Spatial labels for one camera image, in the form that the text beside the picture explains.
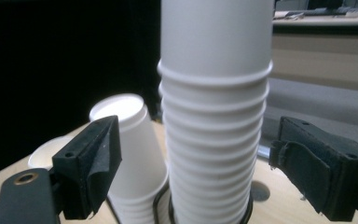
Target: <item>tipped-over paper cup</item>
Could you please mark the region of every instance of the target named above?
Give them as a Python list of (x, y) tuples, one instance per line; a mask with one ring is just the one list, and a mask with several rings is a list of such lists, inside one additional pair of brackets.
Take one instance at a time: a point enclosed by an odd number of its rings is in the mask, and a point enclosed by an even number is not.
[(28, 160), (28, 167), (45, 168), (49, 170), (53, 166), (51, 158), (73, 138), (72, 136), (61, 136), (47, 141), (33, 152)]

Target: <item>cup rim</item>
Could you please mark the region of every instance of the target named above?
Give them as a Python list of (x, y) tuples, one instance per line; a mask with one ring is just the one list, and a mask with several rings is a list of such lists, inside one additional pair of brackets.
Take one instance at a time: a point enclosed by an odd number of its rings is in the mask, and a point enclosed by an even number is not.
[(138, 198), (120, 198), (118, 196), (115, 196), (113, 194), (110, 194), (110, 198), (112, 202), (117, 202), (117, 203), (122, 203), (124, 205), (134, 205), (137, 203), (142, 203), (142, 202), (146, 202), (148, 200), (152, 200), (154, 197), (156, 197), (156, 194), (158, 194), (158, 192), (164, 187), (164, 185), (167, 183), (168, 181), (168, 176), (169, 176), (169, 166), (166, 164), (167, 169), (165, 171), (165, 176), (162, 179), (161, 183), (159, 183), (158, 187), (154, 190), (152, 190), (151, 192), (147, 193), (145, 196), (142, 197), (138, 197)]
[[(200, 167), (200, 162), (195, 162), (195, 161), (188, 163), (186, 165), (182, 165), (183, 167), (182, 171), (183, 173), (190, 173), (192, 175), (202, 175), (208, 178), (216, 175), (233, 176), (233, 175), (237, 175), (239, 172), (243, 171), (246, 167), (249, 167), (251, 164), (253, 164), (256, 155), (257, 155), (257, 150), (249, 150), (249, 154), (244, 155), (246, 159), (241, 162), (237, 162), (236, 164), (231, 164), (231, 165), (223, 165), (223, 167), (218, 167), (217, 165), (215, 165), (214, 168), (219, 168), (218, 171), (205, 169), (202, 166)], [(181, 158), (181, 156), (178, 156), (178, 154), (174, 153), (173, 151), (171, 151), (170, 153), (170, 159), (171, 159), (171, 164), (173, 164), (176, 167), (180, 166), (181, 163), (185, 163), (185, 161), (188, 161), (188, 159)]]
[(206, 86), (206, 87), (213, 87), (213, 88), (227, 88), (227, 87), (235, 87), (235, 86), (243, 86), (248, 85), (249, 83), (256, 82), (264, 77), (267, 77), (270, 72), (272, 71), (273, 61), (270, 60), (268, 66), (260, 71), (253, 72), (250, 74), (243, 74), (228, 77), (226, 75), (221, 77), (200, 77), (197, 75), (180, 74), (172, 69), (168, 68), (163, 64), (160, 60), (158, 62), (158, 73), (162, 77), (166, 77), (168, 79), (184, 83), (186, 85), (192, 86)]
[(205, 192), (207, 190), (197, 190), (197, 189), (200, 189), (200, 188), (196, 188), (196, 189), (192, 189), (192, 190), (189, 190), (189, 189), (186, 189), (186, 187), (182, 184), (180, 184), (180, 182), (184, 182), (182, 177), (180, 176), (177, 176), (176, 179), (174, 179), (172, 181), (172, 183), (175, 185), (178, 186), (178, 188), (180, 188), (181, 190), (183, 190), (185, 192), (185, 194), (190, 194), (192, 195), (193, 197), (201, 197), (201, 198), (205, 198), (206, 200), (219, 200), (219, 201), (226, 201), (226, 203), (229, 203), (230, 200), (226, 200), (226, 197), (228, 195), (234, 195), (236, 194), (235, 192), (240, 190), (241, 187), (243, 186), (246, 186), (246, 188), (249, 188), (251, 187), (251, 183), (252, 183), (252, 178), (253, 176), (250, 175), (248, 176), (248, 178), (245, 178), (245, 179), (240, 179), (238, 181), (238, 183), (235, 183), (237, 186), (235, 186), (234, 189), (227, 189), (227, 188), (224, 188), (224, 189), (214, 189), (214, 191), (218, 191), (219, 193), (223, 193), (222, 195), (219, 195), (218, 197), (216, 196), (212, 196), (212, 195), (209, 195), (209, 194), (205, 194)]
[(261, 77), (260, 79), (253, 80), (251, 82), (244, 82), (244, 83), (236, 83), (236, 85), (208, 85), (208, 83), (200, 83), (194, 84), (192, 83), (193, 78), (190, 78), (188, 82), (178, 81), (177, 79), (161, 76), (160, 85), (163, 86), (176, 86), (186, 89), (191, 89), (194, 91), (216, 91), (216, 92), (223, 92), (223, 91), (242, 91), (247, 90), (249, 87), (251, 89), (257, 89), (257, 85), (265, 85), (269, 82), (268, 77)]
[(237, 138), (237, 139), (229, 139), (226, 141), (200, 141), (197, 138), (194, 137), (188, 137), (188, 136), (183, 136), (182, 134), (177, 134), (175, 133), (175, 129), (172, 129), (169, 127), (169, 123), (166, 124), (166, 129), (165, 129), (165, 133), (167, 135), (168, 138), (176, 138), (178, 139), (177, 141), (179, 142), (184, 142), (186, 143), (188, 146), (193, 146), (193, 147), (209, 147), (209, 148), (227, 148), (227, 147), (237, 147), (239, 145), (241, 145), (243, 142), (248, 141), (250, 138), (252, 138), (253, 136), (255, 136), (256, 134), (258, 134), (258, 132), (260, 132), (261, 127), (263, 125), (263, 122), (260, 121), (259, 124), (257, 125), (257, 128), (252, 129), (250, 132), (248, 132), (247, 134), (244, 134), (243, 137), (241, 138)]
[[(185, 192), (185, 190), (182, 189), (182, 187), (180, 187), (180, 186), (177, 186), (177, 187), (178, 187), (179, 189), (176, 189), (176, 190), (182, 191), (183, 194), (188, 194), (188, 192)], [(216, 209), (216, 208), (218, 208), (219, 206), (230, 206), (231, 204), (234, 204), (234, 203), (239, 204), (239, 203), (241, 203), (241, 200), (243, 200), (243, 199), (245, 199), (245, 201), (246, 201), (246, 196), (250, 193), (250, 189), (251, 189), (251, 187), (250, 187), (250, 185), (249, 185), (249, 186), (245, 187), (245, 188), (243, 189), (243, 191), (240, 192), (240, 193), (232, 192), (233, 197), (227, 198), (226, 196), (223, 196), (223, 197), (225, 197), (225, 199), (223, 199), (223, 200), (221, 200), (221, 199), (215, 199), (215, 198), (211, 199), (211, 197), (204, 197), (206, 202), (213, 202), (213, 201), (218, 201), (218, 202), (220, 202), (220, 204), (219, 204), (218, 206), (216, 206), (216, 205), (215, 205), (215, 206), (212, 206), (212, 205), (208, 204), (208, 205), (205, 205), (204, 208), (206, 208), (206, 209)], [(199, 208), (202, 207), (202, 205), (199, 204), (199, 203), (187, 203), (186, 205), (188, 205), (188, 206), (194, 206), (194, 207), (199, 207)]]
[[(258, 148), (260, 135), (261, 134), (259, 133), (255, 137), (254, 142), (251, 142), (251, 145), (248, 146), (247, 148), (253, 148), (253, 147)], [(235, 150), (234, 152), (230, 151), (230, 152), (228, 152), (228, 154), (225, 153), (224, 155), (217, 155), (217, 156), (213, 155), (213, 156), (211, 156), (211, 153), (200, 153), (197, 150), (192, 150), (193, 154), (191, 155), (191, 153), (189, 153), (187, 150), (183, 149), (182, 147), (181, 147), (181, 150), (177, 150), (175, 146), (171, 145), (172, 142), (170, 142), (170, 141), (172, 141), (172, 140), (167, 140), (167, 145), (170, 148), (170, 151), (169, 151), (170, 155), (173, 152), (173, 154), (175, 154), (175, 155), (179, 154), (180, 157), (184, 157), (184, 158), (186, 158), (188, 160), (199, 160), (201, 158), (201, 159), (208, 160), (208, 161), (212, 160), (212, 163), (214, 163), (214, 162), (221, 161), (221, 160), (224, 160), (224, 161), (225, 160), (228, 160), (228, 161), (235, 160), (238, 157), (249, 156), (249, 154), (252, 153), (251, 150), (245, 151), (245, 150), (241, 149), (239, 151)]]
[(193, 102), (185, 101), (184, 99), (175, 98), (172, 95), (170, 95), (167, 91), (165, 91), (163, 89), (163, 86), (161, 85), (159, 89), (162, 94), (162, 101), (168, 103), (168, 106), (173, 105), (188, 111), (201, 112), (205, 114), (225, 114), (230, 112), (232, 113), (233, 111), (235, 112), (243, 111), (257, 104), (261, 104), (266, 100), (267, 96), (269, 95), (269, 85), (267, 85), (266, 90), (264, 91), (263, 94), (251, 100), (238, 102), (236, 104), (203, 105), (201, 102), (193, 103)]
[(99, 101), (97, 104), (95, 104), (91, 108), (91, 111), (89, 112), (89, 120), (94, 121), (96, 119), (103, 118), (103, 117), (96, 117), (96, 115), (98, 115), (98, 112), (101, 109), (123, 100), (132, 100), (133, 102), (136, 102), (139, 106), (137, 106), (136, 109), (131, 111), (131, 114), (125, 118), (121, 118), (120, 116), (118, 116), (118, 122), (121, 129), (126, 129), (127, 126), (131, 126), (133, 122), (137, 122), (137, 120), (139, 121), (139, 119), (142, 119), (145, 113), (147, 114), (147, 109), (145, 109), (145, 101), (144, 98), (142, 98), (142, 96), (135, 93), (121, 93), (121, 94), (116, 94), (106, 97), (101, 101)]
[(186, 177), (186, 180), (182, 179), (183, 181), (186, 181), (186, 182), (191, 182), (192, 185), (196, 186), (197, 188), (201, 188), (202, 190), (208, 190), (208, 189), (212, 189), (212, 190), (221, 190), (221, 188), (226, 188), (227, 185), (231, 185), (233, 183), (237, 183), (238, 181), (243, 181), (243, 178), (247, 177), (249, 178), (249, 181), (251, 181), (252, 179), (252, 173), (254, 172), (254, 168), (253, 166), (250, 166), (252, 167), (251, 169), (249, 170), (246, 170), (247, 172), (242, 172), (241, 174), (237, 174), (237, 175), (234, 175), (234, 176), (231, 176), (228, 180), (228, 182), (226, 183), (219, 183), (219, 184), (214, 184), (213, 186), (211, 186), (211, 182), (215, 182), (213, 180), (208, 180), (208, 181), (202, 181), (200, 182), (199, 179), (197, 179), (197, 181), (199, 181), (199, 183), (195, 183), (194, 180), (196, 179), (194, 176), (187, 176)]
[(40, 145), (40, 146), (31, 154), (30, 158), (28, 159), (28, 162), (27, 162), (28, 167), (30, 167), (30, 168), (45, 168), (45, 169), (48, 169), (48, 170), (49, 170), (51, 167), (53, 167), (53, 164), (51, 164), (51, 165), (46, 165), (46, 164), (44, 164), (44, 165), (38, 166), (38, 165), (34, 164), (34, 159), (35, 159), (35, 157), (39, 156), (39, 154), (42, 153), (42, 151), (43, 151), (47, 146), (49, 146), (49, 145), (51, 145), (51, 144), (54, 144), (54, 143), (56, 143), (56, 142), (58, 142), (58, 141), (64, 141), (64, 142), (66, 142), (66, 144), (65, 144), (65, 146), (66, 146), (70, 141), (72, 141), (72, 139), (74, 139), (73, 136), (63, 135), (63, 136), (58, 136), (58, 137), (52, 138), (52, 139), (48, 140), (47, 142), (45, 142), (44, 144)]
[(178, 118), (179, 116), (175, 115), (176, 113), (175, 110), (168, 111), (168, 112), (166, 111), (165, 113), (162, 114), (162, 117), (166, 123), (172, 123), (174, 126), (179, 125), (183, 128), (189, 128), (193, 131), (199, 130), (208, 133), (233, 132), (233, 131), (236, 132), (261, 120), (264, 116), (266, 108), (267, 108), (266, 102), (263, 102), (260, 111), (258, 111), (258, 113), (256, 113), (249, 119), (235, 120), (235, 122), (224, 122), (219, 124), (214, 124), (211, 122), (203, 122), (202, 124), (205, 125), (205, 127), (196, 124), (197, 122), (196, 119), (191, 121), (189, 119), (179, 120)]

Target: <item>wooden table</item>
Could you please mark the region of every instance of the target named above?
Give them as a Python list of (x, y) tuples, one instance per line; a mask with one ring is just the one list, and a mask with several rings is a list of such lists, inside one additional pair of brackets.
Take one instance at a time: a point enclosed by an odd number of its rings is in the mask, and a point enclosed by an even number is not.
[[(68, 135), (75, 136), (87, 126), (84, 125)], [(154, 123), (156, 136), (162, 152), (166, 157), (166, 147), (164, 142), (164, 128), (161, 124)], [(0, 171), (0, 187), (4, 180), (10, 176), (28, 169), (26, 157)], [(264, 160), (258, 160), (255, 165), (254, 181), (266, 185), (270, 191), (270, 197), (264, 202), (254, 202), (254, 210), (249, 221), (250, 224), (266, 223), (309, 223), (321, 224), (330, 223), (326, 217), (317, 214), (309, 202), (301, 200), (302, 194), (288, 180), (288, 178), (278, 169), (271, 170), (268, 163)], [(116, 224), (113, 215), (107, 205), (104, 203), (96, 216), (87, 220), (65, 220), (61, 215), (62, 223), (95, 223), (95, 224)], [(358, 223), (358, 213), (355, 214), (353, 222)]]

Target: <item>desk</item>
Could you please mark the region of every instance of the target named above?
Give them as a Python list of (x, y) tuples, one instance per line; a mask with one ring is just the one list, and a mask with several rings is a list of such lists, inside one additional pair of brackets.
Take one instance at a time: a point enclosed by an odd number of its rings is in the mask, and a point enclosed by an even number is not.
[[(68, 135), (76, 135), (83, 130), (84, 125)], [(154, 123), (154, 129), (159, 145), (166, 157), (166, 147), (164, 143), (164, 128), (161, 124)], [(8, 166), (0, 172), (0, 186), (8, 177), (27, 169), (28, 157)], [(250, 224), (323, 224), (330, 223), (326, 217), (316, 214), (311, 205), (307, 201), (302, 201), (301, 193), (291, 184), (283, 172), (278, 169), (271, 170), (268, 163), (258, 160), (255, 165), (254, 181), (261, 182), (268, 186), (270, 197), (267, 201), (254, 203), (254, 211), (252, 213)], [(87, 220), (65, 220), (61, 215), (62, 223), (87, 223), (116, 224), (107, 203), (104, 203), (98, 214)], [(358, 223), (358, 213), (356, 213), (352, 223)]]
[(271, 77), (358, 91), (358, 18), (276, 20), (272, 61)]

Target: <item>stack of paper cups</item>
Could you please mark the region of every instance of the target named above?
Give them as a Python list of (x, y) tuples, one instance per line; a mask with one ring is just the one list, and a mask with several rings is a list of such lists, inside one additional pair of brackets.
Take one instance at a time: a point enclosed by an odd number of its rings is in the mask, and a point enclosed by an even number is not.
[(269, 93), (273, 1), (162, 1), (163, 122), (176, 220), (239, 223)]
[[(122, 162), (108, 198), (122, 224), (154, 224), (153, 201), (167, 184), (168, 169), (159, 148), (142, 97), (119, 94), (95, 105), (89, 114), (94, 121), (117, 115)], [(169, 197), (158, 204), (159, 223), (169, 223)]]

